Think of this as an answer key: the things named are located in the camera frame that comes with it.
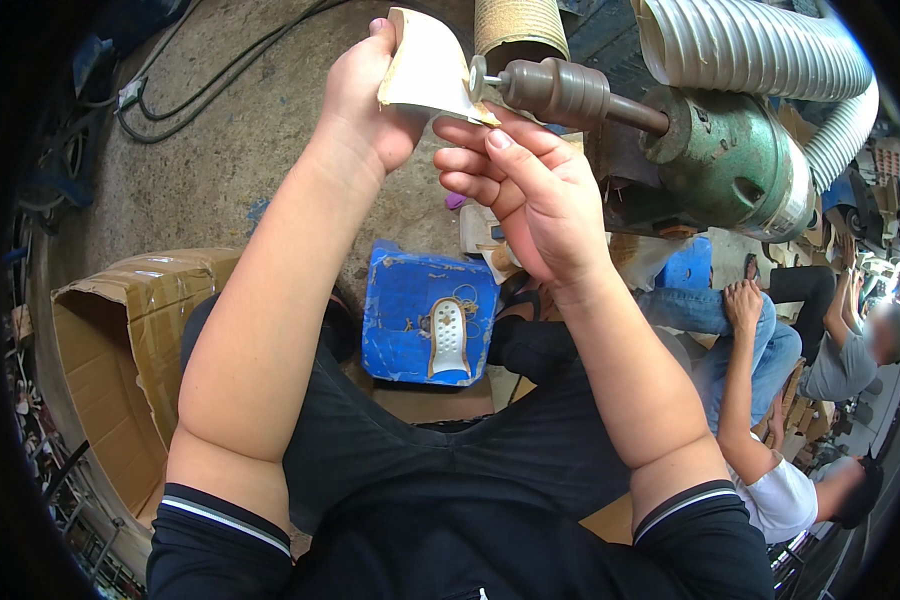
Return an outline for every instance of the metal shaft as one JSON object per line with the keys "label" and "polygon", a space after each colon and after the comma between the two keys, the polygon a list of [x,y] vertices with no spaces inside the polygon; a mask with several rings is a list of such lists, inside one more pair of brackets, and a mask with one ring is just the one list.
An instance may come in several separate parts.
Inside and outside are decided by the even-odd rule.
{"label": "metal shaft", "polygon": [[594,130],[606,118],[662,137],[667,115],[611,91],[607,77],[580,64],[545,58],[513,60],[500,73],[504,102],[546,123]]}

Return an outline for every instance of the jeans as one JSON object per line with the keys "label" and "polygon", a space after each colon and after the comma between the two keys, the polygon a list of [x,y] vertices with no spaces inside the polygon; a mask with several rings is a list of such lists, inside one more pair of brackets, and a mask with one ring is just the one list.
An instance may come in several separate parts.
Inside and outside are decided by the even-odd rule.
{"label": "jeans", "polygon": [[[723,292],[657,288],[641,295],[637,305],[652,324],[720,336],[691,374],[710,430],[716,434],[733,348],[733,328],[724,310]],[[777,320],[774,303],[764,294],[753,343],[750,426],[763,419],[800,355],[800,335]]]}
{"label": "jeans", "polygon": [[823,265],[773,269],[769,272],[767,293],[775,305],[803,302],[793,329],[800,335],[802,355],[813,364],[824,339],[824,315],[833,302],[837,278]]}
{"label": "jeans", "polygon": [[[185,368],[217,301],[193,309],[181,340]],[[488,361],[537,388],[460,430],[396,418],[341,370],[324,326],[300,415],[283,457],[290,520],[314,533],[326,512],[360,488],[399,475],[465,473],[519,482],[580,520],[630,490],[587,374],[563,323],[513,322],[494,328]]]}

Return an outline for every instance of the black pants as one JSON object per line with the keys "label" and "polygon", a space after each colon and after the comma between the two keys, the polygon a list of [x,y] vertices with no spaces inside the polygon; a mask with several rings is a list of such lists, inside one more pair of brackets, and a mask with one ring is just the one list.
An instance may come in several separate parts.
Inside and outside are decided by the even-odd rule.
{"label": "black pants", "polygon": [[833,302],[837,278],[829,267],[792,267],[769,272],[767,295],[775,305],[803,302],[803,308],[793,324],[803,343],[801,355],[813,364],[824,339],[824,315]]}
{"label": "black pants", "polygon": [[[204,300],[187,320],[180,348],[184,367],[216,300],[216,295]],[[340,370],[328,330],[320,335],[283,459],[290,519],[301,531],[314,533],[333,505],[360,488],[403,474],[466,473],[517,481],[552,498],[575,520],[630,490],[630,469],[607,435],[563,323],[519,317],[497,322],[488,362],[538,387],[454,433],[410,425],[374,402]]]}

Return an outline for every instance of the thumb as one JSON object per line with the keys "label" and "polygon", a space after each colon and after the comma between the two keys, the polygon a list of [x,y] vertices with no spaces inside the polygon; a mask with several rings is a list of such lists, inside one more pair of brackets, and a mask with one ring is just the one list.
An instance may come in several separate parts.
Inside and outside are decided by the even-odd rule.
{"label": "thumb", "polygon": [[527,150],[507,135],[503,129],[493,129],[487,134],[486,155],[509,177],[524,196],[546,198],[560,182],[533,152]]}
{"label": "thumb", "polygon": [[370,37],[363,42],[373,46],[381,54],[393,56],[396,51],[396,27],[394,23],[383,17],[370,21]]}

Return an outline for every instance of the fingernail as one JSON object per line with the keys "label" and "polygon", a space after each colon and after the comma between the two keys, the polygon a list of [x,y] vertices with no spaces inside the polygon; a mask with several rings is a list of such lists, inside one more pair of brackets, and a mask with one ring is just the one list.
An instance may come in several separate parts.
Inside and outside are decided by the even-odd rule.
{"label": "fingernail", "polygon": [[490,140],[491,146],[500,150],[514,143],[514,140],[501,129],[493,129],[486,138]]}

